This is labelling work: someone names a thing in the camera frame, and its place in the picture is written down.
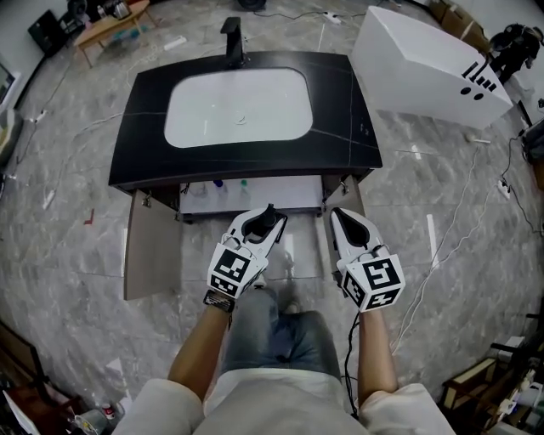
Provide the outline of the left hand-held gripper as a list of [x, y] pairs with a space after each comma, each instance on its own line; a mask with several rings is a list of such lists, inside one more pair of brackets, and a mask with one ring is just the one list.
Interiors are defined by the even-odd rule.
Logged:
[[207, 284], [213, 290], [238, 298], [268, 266], [266, 256], [281, 240], [288, 217], [276, 212], [276, 225], [264, 236], [263, 213], [263, 208], [256, 208], [238, 215], [229, 234], [216, 245], [207, 271]]

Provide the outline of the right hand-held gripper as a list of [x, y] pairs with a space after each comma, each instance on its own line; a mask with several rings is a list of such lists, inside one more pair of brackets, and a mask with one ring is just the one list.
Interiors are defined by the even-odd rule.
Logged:
[[[339, 286], [360, 313], [394, 305], [405, 288], [405, 276], [396, 254], [383, 244], [377, 226], [352, 210], [335, 207], [331, 225], [340, 257]], [[368, 251], [360, 254], [360, 249]]]

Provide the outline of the small black object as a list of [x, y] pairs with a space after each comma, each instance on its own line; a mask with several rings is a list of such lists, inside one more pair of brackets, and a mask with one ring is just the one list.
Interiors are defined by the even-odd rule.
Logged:
[[276, 210], [274, 205], [269, 203], [266, 209], [255, 218], [255, 221], [252, 224], [252, 232], [260, 237], [264, 237], [275, 227], [276, 222]]

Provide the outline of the black sink vanity cabinet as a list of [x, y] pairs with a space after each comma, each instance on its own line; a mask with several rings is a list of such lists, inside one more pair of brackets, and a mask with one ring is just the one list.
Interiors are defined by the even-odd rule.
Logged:
[[[253, 52], [239, 69], [224, 56], [137, 75], [109, 183], [141, 190], [182, 213], [265, 207], [318, 209], [347, 176], [364, 178], [382, 157], [349, 59], [340, 54]], [[249, 201], [240, 195], [246, 179]], [[217, 201], [214, 180], [228, 186]], [[206, 182], [204, 201], [180, 198]]]

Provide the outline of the person's left forearm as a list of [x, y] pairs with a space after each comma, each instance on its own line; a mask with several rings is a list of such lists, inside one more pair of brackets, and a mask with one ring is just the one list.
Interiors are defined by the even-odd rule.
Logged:
[[178, 351], [167, 379], [187, 387], [203, 401], [213, 380], [229, 321], [229, 313], [206, 306]]

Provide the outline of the person's right forearm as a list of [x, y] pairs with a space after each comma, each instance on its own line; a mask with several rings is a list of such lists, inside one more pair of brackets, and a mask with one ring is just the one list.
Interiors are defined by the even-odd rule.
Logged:
[[394, 393], [399, 388], [388, 328], [381, 310], [360, 313], [358, 357], [358, 402], [373, 393]]

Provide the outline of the black faucet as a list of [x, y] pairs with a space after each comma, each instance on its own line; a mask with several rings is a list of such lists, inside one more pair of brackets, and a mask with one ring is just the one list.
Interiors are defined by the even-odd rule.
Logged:
[[241, 36], [241, 18], [227, 18], [222, 25], [220, 33], [226, 36], [226, 65], [230, 69], [242, 67], [245, 60]]

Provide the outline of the brown cabinet door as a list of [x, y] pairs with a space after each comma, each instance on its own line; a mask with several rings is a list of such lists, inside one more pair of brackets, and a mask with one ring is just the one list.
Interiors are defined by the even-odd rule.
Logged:
[[177, 211], [141, 190], [134, 192], [124, 262], [126, 301], [180, 287], [181, 235]]

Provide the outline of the person's white shirt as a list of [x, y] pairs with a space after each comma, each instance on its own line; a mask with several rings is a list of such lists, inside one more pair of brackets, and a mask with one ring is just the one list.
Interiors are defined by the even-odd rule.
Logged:
[[420, 383], [373, 393], [358, 417], [343, 400], [337, 378], [305, 370], [232, 370], [206, 402], [151, 379], [112, 435], [456, 435]]

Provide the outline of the row of black tap fittings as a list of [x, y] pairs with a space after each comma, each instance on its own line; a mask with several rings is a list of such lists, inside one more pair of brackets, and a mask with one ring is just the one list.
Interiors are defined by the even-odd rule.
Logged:
[[486, 59], [484, 62], [472, 63], [463, 73], [462, 78], [475, 83], [477, 86], [493, 92], [497, 88], [497, 82], [491, 76], [485, 75], [485, 70], [488, 68], [490, 61]]

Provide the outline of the open cardboard boxes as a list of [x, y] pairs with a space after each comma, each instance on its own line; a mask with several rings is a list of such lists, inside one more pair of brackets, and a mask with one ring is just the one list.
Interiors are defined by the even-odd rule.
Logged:
[[451, 0], [428, 0], [428, 8], [445, 32], [482, 54], [489, 52], [490, 42], [484, 28], [461, 6]]

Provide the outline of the wooden coffee table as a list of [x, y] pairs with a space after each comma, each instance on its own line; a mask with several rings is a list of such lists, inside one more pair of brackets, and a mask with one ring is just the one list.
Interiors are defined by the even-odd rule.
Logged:
[[139, 35], [144, 33], [142, 25], [139, 23], [140, 19], [145, 16], [153, 26], [156, 26], [156, 22], [149, 14], [148, 8], [150, 6], [150, 0], [139, 0], [136, 3], [128, 5], [129, 14], [118, 19], [112, 16], [107, 16], [101, 20], [93, 23], [89, 28], [86, 28], [75, 40], [74, 47], [86, 60], [89, 68], [93, 67], [86, 49], [93, 45], [100, 45], [104, 47], [102, 42], [108, 37], [113, 37], [119, 31], [129, 31], [136, 29]]

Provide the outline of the clear glass bowl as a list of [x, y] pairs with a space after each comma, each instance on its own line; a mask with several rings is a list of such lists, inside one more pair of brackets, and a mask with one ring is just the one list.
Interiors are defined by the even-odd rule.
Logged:
[[102, 435], [107, 426], [107, 420], [98, 410], [76, 415], [74, 420], [85, 435]]

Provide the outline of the black floor cabinet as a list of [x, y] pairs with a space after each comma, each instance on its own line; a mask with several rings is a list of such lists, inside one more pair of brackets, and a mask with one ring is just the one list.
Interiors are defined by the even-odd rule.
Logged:
[[57, 54], [68, 39], [68, 36], [50, 9], [44, 12], [29, 27], [28, 33], [48, 58]]

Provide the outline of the black frame wooden table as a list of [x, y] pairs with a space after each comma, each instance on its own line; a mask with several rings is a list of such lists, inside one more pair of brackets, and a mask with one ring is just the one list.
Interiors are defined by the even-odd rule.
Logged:
[[544, 314], [535, 329], [490, 345], [491, 355], [443, 383], [439, 408], [457, 435], [544, 434]]

